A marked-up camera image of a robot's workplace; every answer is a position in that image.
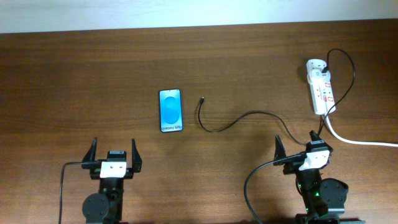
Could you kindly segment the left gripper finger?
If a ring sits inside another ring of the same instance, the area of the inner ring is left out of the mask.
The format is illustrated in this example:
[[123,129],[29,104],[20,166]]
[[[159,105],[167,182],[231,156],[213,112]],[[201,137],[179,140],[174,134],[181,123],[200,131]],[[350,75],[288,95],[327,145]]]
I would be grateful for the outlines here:
[[140,173],[142,169],[142,159],[136,147],[135,139],[132,139],[132,172]]
[[85,156],[82,159],[82,164],[81,164],[82,169],[91,169],[96,164],[95,160],[96,146],[97,146],[97,138],[94,138],[88,152],[85,154]]

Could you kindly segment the blue screen smartphone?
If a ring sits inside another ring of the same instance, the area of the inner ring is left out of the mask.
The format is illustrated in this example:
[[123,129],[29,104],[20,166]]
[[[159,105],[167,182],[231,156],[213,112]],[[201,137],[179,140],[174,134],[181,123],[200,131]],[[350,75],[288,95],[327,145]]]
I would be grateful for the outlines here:
[[179,89],[159,91],[160,130],[162,133],[183,130],[182,97]]

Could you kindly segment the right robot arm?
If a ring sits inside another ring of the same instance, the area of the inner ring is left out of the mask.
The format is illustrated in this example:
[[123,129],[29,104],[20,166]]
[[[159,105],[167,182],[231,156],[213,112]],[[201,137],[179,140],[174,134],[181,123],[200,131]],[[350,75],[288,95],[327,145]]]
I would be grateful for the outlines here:
[[279,136],[275,137],[275,166],[283,166],[285,175],[296,176],[296,187],[306,208],[305,214],[297,214],[295,223],[339,223],[345,212],[348,185],[340,180],[321,177],[320,170],[329,162],[332,147],[315,131],[310,132],[311,141],[306,149],[287,156]]

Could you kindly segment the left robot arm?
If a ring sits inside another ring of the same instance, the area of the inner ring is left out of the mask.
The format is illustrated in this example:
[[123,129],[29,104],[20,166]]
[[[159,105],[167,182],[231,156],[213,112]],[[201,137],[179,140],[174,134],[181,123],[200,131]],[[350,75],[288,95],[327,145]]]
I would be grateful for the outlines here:
[[142,169],[142,159],[136,141],[131,140],[132,166],[127,165],[126,151],[109,151],[106,159],[95,159],[97,139],[94,139],[82,160],[90,178],[99,181],[97,193],[89,195],[82,205],[87,223],[120,223],[123,215],[124,181],[132,179]]

